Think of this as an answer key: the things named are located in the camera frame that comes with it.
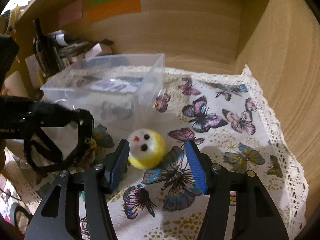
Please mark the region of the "yellow white plush chick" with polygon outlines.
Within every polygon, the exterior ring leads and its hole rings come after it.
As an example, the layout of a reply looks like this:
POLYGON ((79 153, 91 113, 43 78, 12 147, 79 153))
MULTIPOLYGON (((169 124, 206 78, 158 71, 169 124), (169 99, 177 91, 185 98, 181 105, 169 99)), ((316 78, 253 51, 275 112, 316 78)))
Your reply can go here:
POLYGON ((127 138, 130 147, 128 161, 140 170, 157 166, 166 154, 164 138, 151 129, 137 129, 127 138))

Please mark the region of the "dark wine bottle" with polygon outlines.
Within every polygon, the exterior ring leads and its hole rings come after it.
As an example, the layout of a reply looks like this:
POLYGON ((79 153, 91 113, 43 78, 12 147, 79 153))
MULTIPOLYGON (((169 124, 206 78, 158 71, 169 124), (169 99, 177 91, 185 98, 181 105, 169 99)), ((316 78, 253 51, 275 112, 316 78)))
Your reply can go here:
POLYGON ((45 78, 52 77, 60 71, 55 55, 55 47, 52 40, 43 34, 38 18, 33 20, 33 26, 35 31, 34 53, 36 59, 45 78))

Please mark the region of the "stack of papers and books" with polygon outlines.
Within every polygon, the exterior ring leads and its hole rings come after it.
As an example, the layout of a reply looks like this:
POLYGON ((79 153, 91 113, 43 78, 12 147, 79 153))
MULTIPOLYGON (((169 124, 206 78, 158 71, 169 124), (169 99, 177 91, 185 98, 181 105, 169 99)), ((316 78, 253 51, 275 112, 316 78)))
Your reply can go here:
POLYGON ((114 44, 114 42, 109 39, 103 39, 101 41, 82 39, 70 35, 64 30, 49 33, 47 37, 52 40, 55 46, 58 61, 62 64, 62 69, 69 67, 81 59, 85 59, 85 53, 97 43, 103 43, 110 47, 114 44))

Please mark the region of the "butterfly print lace tablecloth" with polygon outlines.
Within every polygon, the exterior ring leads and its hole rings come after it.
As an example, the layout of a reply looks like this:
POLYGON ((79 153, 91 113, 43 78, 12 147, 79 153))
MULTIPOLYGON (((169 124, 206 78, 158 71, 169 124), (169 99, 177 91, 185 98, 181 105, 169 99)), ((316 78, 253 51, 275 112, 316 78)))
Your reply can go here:
MULTIPOLYGON (((288 239, 294 239, 304 227, 308 185, 303 169, 287 149, 249 68, 240 75, 165 69, 163 89, 149 124, 140 129, 159 133, 166 154, 148 170, 133 167, 127 159, 119 187, 106 195, 117 239, 198 239, 209 196, 196 187, 184 152, 188 140, 228 171, 254 171, 276 205, 288 239)), ((94 119, 89 149, 78 163, 62 171, 74 174, 93 168, 133 131, 108 128, 94 119)), ((32 175, 42 177, 39 183, 30 184, 6 147, 1 155, 6 158, 2 167, 33 218, 62 171, 41 174, 29 165, 32 175)), ((233 191, 224 239, 232 239, 235 205, 233 191)), ((79 192, 79 213, 81 239, 91 239, 83 191, 79 192)))

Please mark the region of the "clear plastic storage bin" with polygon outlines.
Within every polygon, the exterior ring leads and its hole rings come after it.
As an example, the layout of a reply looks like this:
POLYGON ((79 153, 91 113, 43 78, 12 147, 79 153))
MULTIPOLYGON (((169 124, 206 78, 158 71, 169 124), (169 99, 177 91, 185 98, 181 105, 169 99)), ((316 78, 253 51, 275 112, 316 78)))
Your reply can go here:
POLYGON ((163 89, 164 54, 119 54, 81 59, 51 77, 44 98, 88 110, 96 124, 146 128, 163 89))

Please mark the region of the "small pink white box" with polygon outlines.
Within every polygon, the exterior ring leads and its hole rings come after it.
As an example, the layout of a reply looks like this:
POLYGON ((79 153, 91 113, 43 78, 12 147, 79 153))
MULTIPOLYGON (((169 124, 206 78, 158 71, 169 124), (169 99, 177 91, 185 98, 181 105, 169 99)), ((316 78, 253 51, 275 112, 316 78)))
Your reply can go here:
POLYGON ((113 54, 113 51, 110 46, 103 43, 97 43, 85 53, 85 58, 89 59, 97 56, 112 55, 112 54, 113 54))

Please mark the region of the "pink sticky note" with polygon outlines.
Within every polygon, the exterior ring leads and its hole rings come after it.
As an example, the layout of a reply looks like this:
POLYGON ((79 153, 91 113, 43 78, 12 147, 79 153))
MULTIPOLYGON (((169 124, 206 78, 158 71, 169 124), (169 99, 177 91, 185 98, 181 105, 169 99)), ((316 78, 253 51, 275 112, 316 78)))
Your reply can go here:
POLYGON ((82 1, 77 0, 59 11, 59 26, 67 25, 82 18, 82 1))

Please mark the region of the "orange sticky note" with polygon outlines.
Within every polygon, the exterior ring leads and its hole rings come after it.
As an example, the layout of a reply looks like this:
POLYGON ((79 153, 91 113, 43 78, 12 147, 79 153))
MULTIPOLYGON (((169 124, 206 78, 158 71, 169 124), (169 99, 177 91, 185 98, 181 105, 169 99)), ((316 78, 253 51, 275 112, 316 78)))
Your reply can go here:
POLYGON ((140 0, 114 0, 90 7, 87 10, 89 22, 104 20, 111 16, 141 12, 140 0))

